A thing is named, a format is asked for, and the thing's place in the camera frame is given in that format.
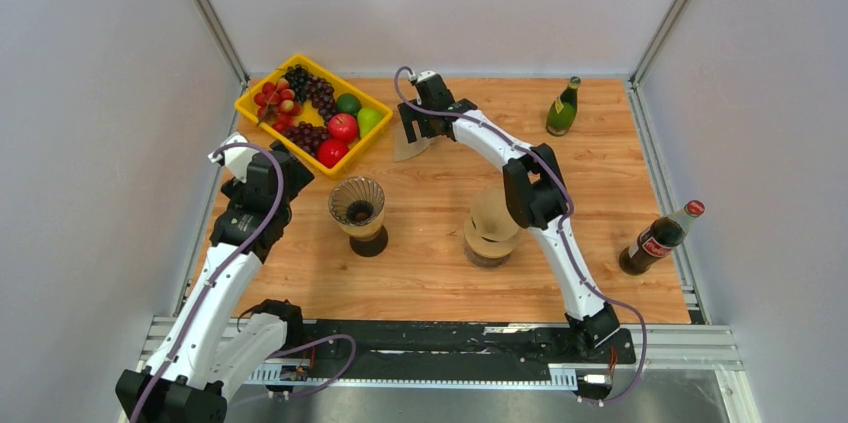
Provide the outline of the brown paper filter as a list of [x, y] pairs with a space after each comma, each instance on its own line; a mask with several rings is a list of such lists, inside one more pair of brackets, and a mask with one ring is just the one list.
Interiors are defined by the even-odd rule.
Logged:
[[470, 217], [477, 234], [493, 242], [503, 242], [516, 236], [520, 230], [506, 205], [504, 189], [489, 185], [471, 201]]
[[402, 125], [396, 128], [394, 133], [394, 162], [414, 158], [426, 151], [433, 144], [433, 139], [423, 137], [416, 125], [413, 125], [413, 136], [415, 140], [409, 142], [405, 128]]

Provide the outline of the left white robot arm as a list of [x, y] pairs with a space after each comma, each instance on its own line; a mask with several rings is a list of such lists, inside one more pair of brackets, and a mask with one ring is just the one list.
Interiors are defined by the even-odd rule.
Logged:
[[115, 391], [131, 422], [221, 422], [239, 388], [271, 354], [297, 355], [306, 331], [297, 309], [270, 301], [222, 340], [249, 283], [290, 223], [290, 203], [313, 181], [280, 141], [269, 148], [231, 135], [208, 156], [232, 177], [215, 221], [201, 275], [165, 339], [139, 370], [124, 371]]

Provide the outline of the clear glass ribbed dripper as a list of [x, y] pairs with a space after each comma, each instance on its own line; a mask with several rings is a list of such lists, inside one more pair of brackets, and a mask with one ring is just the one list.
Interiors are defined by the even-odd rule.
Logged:
[[381, 185], [365, 176], [341, 180], [330, 192], [328, 209], [343, 226], [366, 227], [382, 222], [386, 196]]

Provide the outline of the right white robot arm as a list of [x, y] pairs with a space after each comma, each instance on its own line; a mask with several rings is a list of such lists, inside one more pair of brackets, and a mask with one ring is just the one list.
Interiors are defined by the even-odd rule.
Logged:
[[402, 66], [395, 73], [394, 88], [409, 143], [445, 136], [501, 170], [510, 217], [532, 235], [557, 279], [565, 317], [573, 329], [573, 351], [584, 360], [601, 357], [620, 330], [620, 322], [611, 300], [597, 287], [574, 236], [574, 203], [554, 150], [514, 137], [470, 100], [455, 99], [434, 71], [416, 73]]

